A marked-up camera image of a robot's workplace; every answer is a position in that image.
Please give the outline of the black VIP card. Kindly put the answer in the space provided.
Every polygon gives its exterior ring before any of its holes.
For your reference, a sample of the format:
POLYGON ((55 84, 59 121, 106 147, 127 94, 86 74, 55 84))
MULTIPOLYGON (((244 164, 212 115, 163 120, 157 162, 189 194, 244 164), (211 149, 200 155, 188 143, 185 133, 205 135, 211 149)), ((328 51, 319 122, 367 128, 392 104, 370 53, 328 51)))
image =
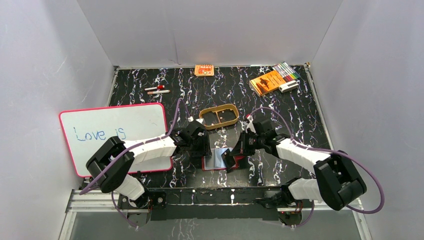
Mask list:
POLYGON ((206 126, 213 126, 219 123, 218 116, 215 112, 206 112, 202 115, 206 126))
POLYGON ((237 115, 232 109, 224 109, 217 112, 217 116, 221 123, 230 122, 237 119, 237 115))
POLYGON ((231 155, 231 149, 227 148, 221 154, 222 162, 225 165, 225 169, 227 172, 231 172, 233 168, 237 165, 235 158, 231 155))

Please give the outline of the red leather card holder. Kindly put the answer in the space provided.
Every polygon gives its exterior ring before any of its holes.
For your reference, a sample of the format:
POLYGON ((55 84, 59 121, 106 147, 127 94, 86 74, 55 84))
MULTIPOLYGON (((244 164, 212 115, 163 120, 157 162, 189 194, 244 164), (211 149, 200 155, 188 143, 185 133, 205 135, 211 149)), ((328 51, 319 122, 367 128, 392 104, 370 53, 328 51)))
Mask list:
POLYGON ((202 157, 202 170, 227 170, 237 169, 239 164, 235 158, 227 159, 232 148, 213 148, 211 155, 202 157))

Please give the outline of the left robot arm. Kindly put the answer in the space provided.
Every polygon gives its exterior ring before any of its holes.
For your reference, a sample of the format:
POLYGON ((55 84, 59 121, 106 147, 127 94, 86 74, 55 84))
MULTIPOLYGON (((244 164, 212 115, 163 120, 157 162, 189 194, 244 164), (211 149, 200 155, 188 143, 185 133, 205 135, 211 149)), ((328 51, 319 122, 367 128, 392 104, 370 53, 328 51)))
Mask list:
POLYGON ((98 186, 102 193, 117 192, 137 208, 149 203, 148 189, 129 174, 133 165, 157 158, 170 158, 189 153, 207 157, 211 152, 209 134, 202 118, 190 119, 185 128, 170 129, 157 137, 123 141, 110 137, 87 161, 93 180, 81 191, 86 194, 98 186))

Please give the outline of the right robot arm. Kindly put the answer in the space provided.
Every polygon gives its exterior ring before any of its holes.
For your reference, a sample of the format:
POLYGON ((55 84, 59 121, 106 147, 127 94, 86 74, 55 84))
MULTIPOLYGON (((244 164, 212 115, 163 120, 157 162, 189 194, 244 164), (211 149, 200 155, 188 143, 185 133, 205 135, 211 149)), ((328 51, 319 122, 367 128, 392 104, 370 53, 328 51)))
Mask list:
POLYGON ((273 196, 256 199, 266 208, 295 207, 303 200, 325 202, 339 211, 366 193, 367 186, 351 160, 342 152, 325 153, 312 150, 278 133, 269 120, 257 122, 247 118, 247 127, 240 133, 235 147, 229 152, 234 159, 252 156, 264 150, 276 158, 289 160, 314 175, 314 178, 294 178, 273 196))

